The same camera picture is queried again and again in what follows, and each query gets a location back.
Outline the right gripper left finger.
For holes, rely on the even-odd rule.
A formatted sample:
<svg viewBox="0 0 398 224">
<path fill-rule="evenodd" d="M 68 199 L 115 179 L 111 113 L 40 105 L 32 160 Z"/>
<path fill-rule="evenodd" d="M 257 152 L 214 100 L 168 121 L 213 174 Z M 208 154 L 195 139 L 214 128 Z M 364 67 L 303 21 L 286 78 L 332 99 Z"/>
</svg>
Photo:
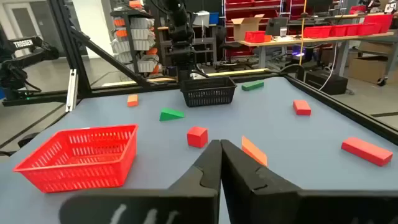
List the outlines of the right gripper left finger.
<svg viewBox="0 0 398 224">
<path fill-rule="evenodd" d="M 61 223 L 217 223 L 222 145 L 212 140 L 167 189 L 88 190 L 63 202 Z"/>
</svg>

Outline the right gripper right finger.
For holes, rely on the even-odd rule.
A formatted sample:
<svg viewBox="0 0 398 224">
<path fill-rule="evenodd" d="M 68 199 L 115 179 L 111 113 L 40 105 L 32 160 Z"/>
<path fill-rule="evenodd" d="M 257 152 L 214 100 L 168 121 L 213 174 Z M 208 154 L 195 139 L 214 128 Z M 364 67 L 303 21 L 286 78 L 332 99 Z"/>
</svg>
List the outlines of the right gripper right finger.
<svg viewBox="0 0 398 224">
<path fill-rule="evenodd" d="M 221 179 L 231 223 L 397 223 L 397 192 L 304 190 L 229 140 Z"/>
</svg>

